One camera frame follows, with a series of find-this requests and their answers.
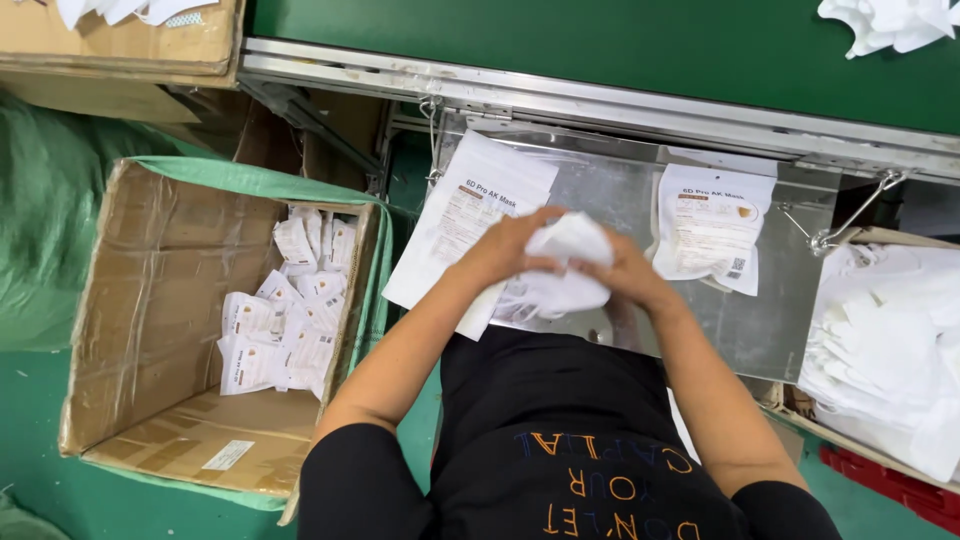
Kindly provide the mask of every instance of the person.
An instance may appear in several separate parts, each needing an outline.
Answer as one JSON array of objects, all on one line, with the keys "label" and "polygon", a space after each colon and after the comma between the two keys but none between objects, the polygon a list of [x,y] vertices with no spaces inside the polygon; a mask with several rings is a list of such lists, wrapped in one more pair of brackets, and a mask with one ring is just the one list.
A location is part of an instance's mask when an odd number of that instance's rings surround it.
[{"label": "person", "polygon": [[[357,365],[303,463],[299,538],[839,538],[747,389],[630,238],[608,231],[611,267],[568,267],[646,311],[662,368],[573,335],[454,334],[488,286],[563,271],[524,254],[563,213],[492,226]],[[443,420],[424,497],[396,426],[437,358]],[[702,465],[671,419],[667,381]]]}]

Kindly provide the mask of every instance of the red plastic crate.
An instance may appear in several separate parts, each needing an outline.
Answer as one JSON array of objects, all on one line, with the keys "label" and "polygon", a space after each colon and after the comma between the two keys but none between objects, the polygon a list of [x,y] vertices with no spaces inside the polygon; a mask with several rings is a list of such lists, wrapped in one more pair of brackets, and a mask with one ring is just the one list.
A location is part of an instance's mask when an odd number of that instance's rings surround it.
[{"label": "red plastic crate", "polygon": [[821,445],[820,460],[848,479],[903,504],[928,522],[960,536],[960,495],[912,479],[842,448]]}]

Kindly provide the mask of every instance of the hand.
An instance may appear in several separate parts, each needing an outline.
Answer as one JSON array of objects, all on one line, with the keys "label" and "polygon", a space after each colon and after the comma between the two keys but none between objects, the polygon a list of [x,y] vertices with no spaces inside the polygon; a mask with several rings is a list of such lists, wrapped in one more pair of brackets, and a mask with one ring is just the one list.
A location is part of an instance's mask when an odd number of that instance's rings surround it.
[{"label": "hand", "polygon": [[527,270],[563,272],[555,259],[531,257],[524,249],[534,231],[546,225],[548,219],[565,213],[562,207],[543,207],[522,217],[503,216],[451,269],[480,287],[478,293]]},{"label": "hand", "polygon": [[633,240],[624,234],[604,228],[613,246],[613,265],[610,267],[586,260],[572,259],[567,265],[599,281],[614,295],[623,295],[643,307],[651,315],[677,302],[680,295],[673,290],[643,256]]}]

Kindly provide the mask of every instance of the metal hook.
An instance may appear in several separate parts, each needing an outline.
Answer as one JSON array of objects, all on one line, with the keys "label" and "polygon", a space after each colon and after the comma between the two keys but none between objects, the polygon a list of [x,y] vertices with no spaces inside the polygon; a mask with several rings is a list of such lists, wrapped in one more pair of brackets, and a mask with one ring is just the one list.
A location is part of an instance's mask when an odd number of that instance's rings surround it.
[{"label": "metal hook", "polygon": [[441,96],[423,96],[420,98],[420,114],[426,116],[430,124],[430,157],[432,163],[430,163],[430,174],[426,176],[426,180],[430,182],[430,185],[436,185],[437,180],[440,179],[442,173],[440,172],[440,152],[437,148],[437,136],[434,133],[435,122],[434,117],[437,114],[437,109],[442,110],[444,107],[444,98]]},{"label": "metal hook", "polygon": [[799,223],[797,223],[797,220],[794,219],[792,215],[790,215],[790,210],[793,209],[792,204],[782,203],[778,205],[777,208],[780,211],[782,211],[784,214],[786,214],[787,218],[789,218],[790,221],[792,221],[793,224],[796,225],[798,229],[800,229],[800,232],[803,233],[804,236],[806,236],[807,247],[810,248],[810,252],[815,257],[821,257],[825,255],[830,248],[835,248],[837,246],[837,244],[830,243],[832,239],[836,238],[837,236],[842,234],[843,231],[848,229],[850,227],[850,224],[853,223],[853,220],[856,219],[861,213],[863,213],[863,210],[867,209],[867,207],[877,197],[880,196],[880,193],[883,193],[887,189],[890,189],[891,187],[906,180],[907,176],[909,175],[909,171],[899,171],[896,169],[884,169],[882,171],[877,172],[876,175],[878,178],[880,178],[880,184],[876,187],[876,191],[874,191],[874,193],[870,197],[868,197],[867,200],[864,201],[862,205],[860,205],[860,208],[856,209],[856,211],[847,219],[847,221],[845,221],[843,225],[841,225],[833,233],[831,233],[829,229],[824,229],[814,234],[813,236],[811,236],[807,231],[804,230],[803,227],[800,226]]}]

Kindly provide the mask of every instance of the black t-shirt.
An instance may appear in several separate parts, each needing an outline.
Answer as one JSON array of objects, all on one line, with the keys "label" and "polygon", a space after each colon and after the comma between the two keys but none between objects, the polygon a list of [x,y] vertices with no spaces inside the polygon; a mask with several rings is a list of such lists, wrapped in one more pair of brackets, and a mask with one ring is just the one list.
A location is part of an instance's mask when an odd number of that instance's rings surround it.
[{"label": "black t-shirt", "polygon": [[728,499],[684,450],[650,357],[490,327],[441,361],[444,420],[424,497],[388,431],[333,431],[300,474],[300,539],[839,538],[783,482]]}]

